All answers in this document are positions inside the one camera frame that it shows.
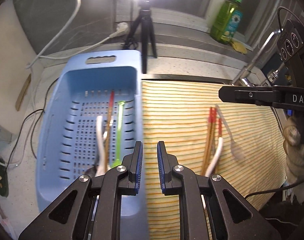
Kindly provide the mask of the hand in beige knit glove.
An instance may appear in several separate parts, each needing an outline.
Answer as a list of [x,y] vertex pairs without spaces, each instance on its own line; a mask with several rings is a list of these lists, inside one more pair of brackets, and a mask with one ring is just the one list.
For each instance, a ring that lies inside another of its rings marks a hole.
[[282,133],[286,153],[285,174],[288,183],[294,184],[304,178],[304,117],[289,117]]

